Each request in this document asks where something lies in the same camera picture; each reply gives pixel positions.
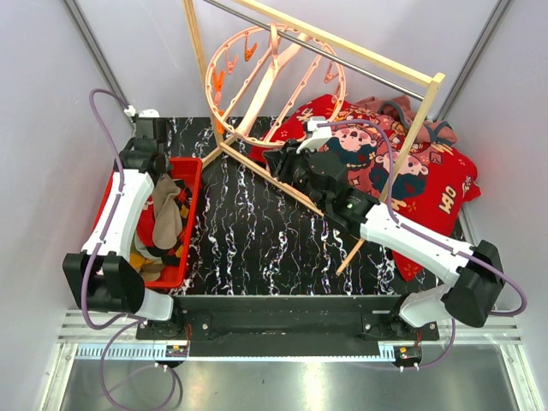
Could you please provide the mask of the pink round clip hanger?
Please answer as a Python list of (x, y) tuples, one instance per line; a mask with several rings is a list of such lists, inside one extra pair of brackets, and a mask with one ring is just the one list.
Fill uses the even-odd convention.
[[(302, 90), (307, 86), (314, 72), (320, 65), (322, 56), (317, 55), (311, 62), (307, 71), (305, 71), (302, 79), (296, 85), (296, 88), (290, 95), (285, 106), (282, 108), (281, 113), (278, 115), (274, 126), (262, 139), (253, 137), (251, 134), (252, 126), (255, 124), (260, 110), (263, 108), (269, 94), (271, 93), (277, 78), (282, 73), (282, 70), (286, 68), (291, 60), (293, 60), (297, 54), (304, 48), (296, 44), (289, 45), (286, 49), (282, 49), (280, 44), (282, 38), (276, 35), (275, 30), (280, 32), (286, 32), (292, 36), (297, 37), (300, 40), (308, 41), (311, 45), (317, 45), (320, 49), (335, 54), (334, 50), (325, 42), (314, 39), (311, 36), (301, 33), (294, 28), (290, 28), (280, 23), (271, 23), (270, 31), (266, 31), (257, 26), (251, 26), (246, 28), (232, 37), (227, 39), (214, 53), (210, 62), (207, 65), (205, 71), (205, 95), (207, 103), (210, 106), (211, 112), (214, 115), (217, 125), (223, 130), (229, 132), (235, 137), (246, 141), (247, 143), (258, 146), (265, 149), (278, 148), (282, 144), (278, 141), (274, 141), (273, 136), (276, 131), (281, 127), (284, 117), (289, 113), (291, 109), (295, 107), (295, 102), (300, 96)], [(257, 50), (257, 43), (250, 44), (251, 37), (265, 32), (269, 35), (266, 49), (261, 57), (255, 59), (254, 67), (244, 80), (240, 90), (230, 98), (226, 107), (222, 106), (223, 101), (223, 89), (221, 92), (215, 92), (213, 82), (211, 78), (212, 70), (217, 71), (224, 70), (225, 80), (226, 77), (233, 74), (236, 65), (239, 62), (239, 56), (232, 54), (231, 51), (237, 45), (243, 45), (243, 60), (248, 63), (254, 59), (255, 52)], [(236, 106), (241, 102), (242, 98), (246, 94), (249, 87), (253, 84), (253, 81), (258, 74), (262, 74), (262, 78), (254, 92), (253, 98), (247, 107), (245, 114), (238, 126), (232, 126), (228, 123), (228, 118)]]

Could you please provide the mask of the beige sock maroon striped cuff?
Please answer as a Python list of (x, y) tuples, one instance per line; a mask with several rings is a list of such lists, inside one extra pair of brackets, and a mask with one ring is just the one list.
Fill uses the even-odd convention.
[(158, 180), (152, 191), (155, 215), (153, 241), (154, 245), (160, 249), (175, 246), (176, 237), (182, 230), (179, 210), (175, 203), (175, 197), (179, 193), (180, 189), (167, 174)]

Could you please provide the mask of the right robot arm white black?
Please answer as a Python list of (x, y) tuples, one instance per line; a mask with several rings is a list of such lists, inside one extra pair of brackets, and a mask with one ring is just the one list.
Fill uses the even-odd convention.
[(485, 324), (505, 284), (495, 245), (481, 241), (474, 246), (415, 223), (351, 187), (345, 167), (332, 153), (299, 151), (297, 146), (291, 142), (265, 153), (272, 177), (305, 194), (340, 232), (387, 247), (441, 280), (435, 289), (398, 301), (388, 320), (394, 337), (408, 339), (441, 319), (475, 328)]

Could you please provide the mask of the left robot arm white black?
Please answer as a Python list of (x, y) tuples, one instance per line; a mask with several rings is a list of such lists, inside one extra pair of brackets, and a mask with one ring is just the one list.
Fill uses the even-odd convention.
[(63, 272), (76, 306), (155, 321), (163, 337), (179, 337), (185, 318), (173, 311), (174, 299), (147, 288), (130, 261), (131, 246), (143, 207), (158, 180), (167, 174), (165, 153), (169, 120), (156, 110), (135, 118), (135, 137), (121, 152), (94, 229), (79, 253), (68, 253)]

